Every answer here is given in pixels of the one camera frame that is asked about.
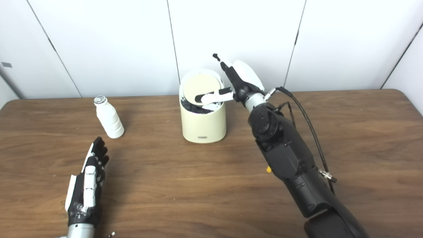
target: bottle cap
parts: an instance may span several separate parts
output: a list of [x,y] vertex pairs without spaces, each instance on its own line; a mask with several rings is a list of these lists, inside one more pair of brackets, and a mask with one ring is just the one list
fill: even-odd
[[98,105],[98,104],[103,104],[107,102],[107,98],[103,95],[97,96],[94,98],[94,104]]

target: trash can lid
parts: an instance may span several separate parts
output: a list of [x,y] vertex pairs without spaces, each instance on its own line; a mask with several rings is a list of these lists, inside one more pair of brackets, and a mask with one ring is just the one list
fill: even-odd
[[195,74],[188,78],[183,87],[185,99],[194,105],[205,105],[195,101],[197,95],[221,89],[219,80],[209,74]]

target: white bottle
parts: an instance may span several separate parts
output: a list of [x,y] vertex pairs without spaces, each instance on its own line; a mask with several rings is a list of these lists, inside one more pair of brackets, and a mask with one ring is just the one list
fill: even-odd
[[107,101],[107,98],[105,96],[97,96],[94,98],[94,105],[97,107],[97,117],[107,136],[112,139],[121,137],[125,131],[124,127],[116,109]]

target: wire connector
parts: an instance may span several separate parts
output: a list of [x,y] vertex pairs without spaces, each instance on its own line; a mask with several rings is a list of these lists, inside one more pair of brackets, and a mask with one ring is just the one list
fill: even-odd
[[270,92],[268,92],[268,93],[264,96],[264,100],[267,102],[267,101],[270,99],[270,97],[271,97],[273,94],[275,94],[275,92],[276,92],[276,88],[274,88],[274,89],[270,90]]
[[336,183],[338,181],[334,176],[332,176],[329,172],[317,169],[317,171],[320,173],[321,176],[323,176],[325,179],[329,179],[333,183]]

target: black cable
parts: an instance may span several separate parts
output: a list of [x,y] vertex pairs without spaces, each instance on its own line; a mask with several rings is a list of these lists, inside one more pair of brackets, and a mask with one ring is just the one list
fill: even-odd
[[280,110],[288,104],[288,108],[289,108],[289,114],[291,115],[291,121],[292,124],[294,125],[294,127],[296,128],[297,126],[295,125],[295,119],[294,119],[294,114],[292,113],[292,107],[291,104],[289,102],[284,102],[282,104],[280,104],[275,110],[273,110],[274,112],[280,112]]
[[[292,93],[290,91],[286,90],[284,87],[279,87],[279,88],[276,88],[276,89],[285,93],[298,106],[298,108],[301,111],[302,115],[304,116],[308,126],[310,127],[311,134],[313,135],[314,141],[316,142],[317,150],[319,151],[319,155],[320,155],[321,162],[323,164],[324,170],[329,173],[329,169],[327,167],[326,159],[324,158],[323,151],[322,151],[320,143],[319,143],[319,139],[317,138],[317,135],[316,135],[316,132],[313,128],[313,125],[311,124],[311,121],[308,118],[307,113],[305,112],[304,108],[301,106],[300,102],[292,95]],[[330,190],[332,191],[333,194],[335,194],[335,190],[333,188],[332,181],[330,179],[328,179],[327,181],[329,182]]]

